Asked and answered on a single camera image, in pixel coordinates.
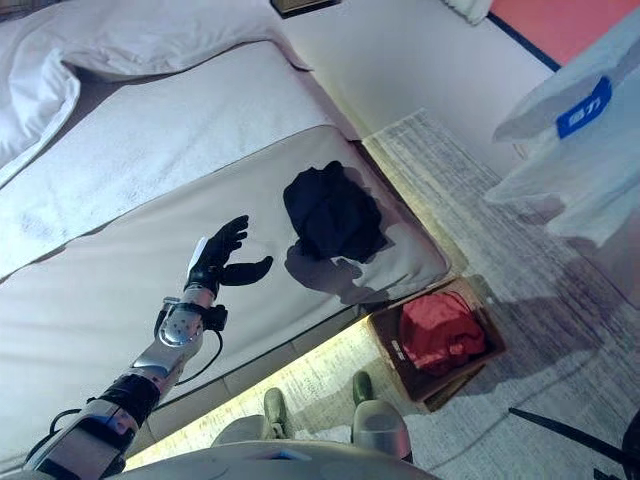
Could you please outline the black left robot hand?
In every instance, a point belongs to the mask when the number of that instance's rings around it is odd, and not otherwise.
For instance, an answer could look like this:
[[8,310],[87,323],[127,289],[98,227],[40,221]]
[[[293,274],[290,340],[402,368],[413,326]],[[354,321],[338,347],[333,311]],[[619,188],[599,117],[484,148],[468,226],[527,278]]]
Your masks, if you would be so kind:
[[248,226],[249,216],[242,215],[205,239],[188,267],[184,290],[201,287],[217,295],[221,286],[247,286],[264,278],[273,265],[271,256],[254,263],[229,264],[231,254],[241,248],[247,237]]

